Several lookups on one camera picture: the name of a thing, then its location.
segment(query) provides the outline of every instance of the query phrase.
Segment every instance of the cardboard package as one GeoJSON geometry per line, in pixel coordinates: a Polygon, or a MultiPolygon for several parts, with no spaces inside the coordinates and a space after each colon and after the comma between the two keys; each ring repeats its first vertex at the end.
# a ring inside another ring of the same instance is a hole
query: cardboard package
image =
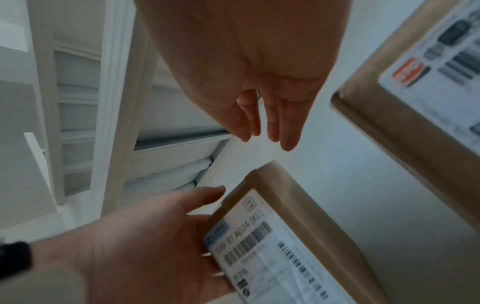
{"type": "Polygon", "coordinates": [[[276,162],[223,201],[203,240],[247,304],[388,303],[355,243],[276,162]]]}
{"type": "Polygon", "coordinates": [[[426,1],[331,104],[480,227],[480,0],[426,1]]]}

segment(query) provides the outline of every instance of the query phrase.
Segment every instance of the barcode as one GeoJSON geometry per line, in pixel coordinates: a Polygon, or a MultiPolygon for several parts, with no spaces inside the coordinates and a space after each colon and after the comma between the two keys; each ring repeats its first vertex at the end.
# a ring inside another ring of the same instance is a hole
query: barcode
{"type": "Polygon", "coordinates": [[[240,244],[230,250],[223,259],[232,266],[236,261],[240,260],[247,253],[249,253],[255,246],[257,246],[267,235],[270,234],[272,228],[267,222],[263,222],[260,226],[255,228],[240,244]]]}
{"type": "Polygon", "coordinates": [[[438,71],[461,86],[480,75],[480,39],[460,51],[438,71]]]}
{"type": "Polygon", "coordinates": [[[303,263],[297,258],[293,251],[290,250],[290,248],[286,246],[284,242],[280,242],[278,246],[284,252],[285,256],[287,256],[288,259],[292,262],[292,264],[298,269],[298,271],[305,277],[305,279],[307,279],[308,283],[312,286],[312,288],[315,291],[320,292],[320,297],[323,300],[328,299],[330,297],[328,292],[322,290],[322,285],[320,284],[320,282],[314,278],[310,271],[307,270],[305,265],[303,265],[303,263]]]}

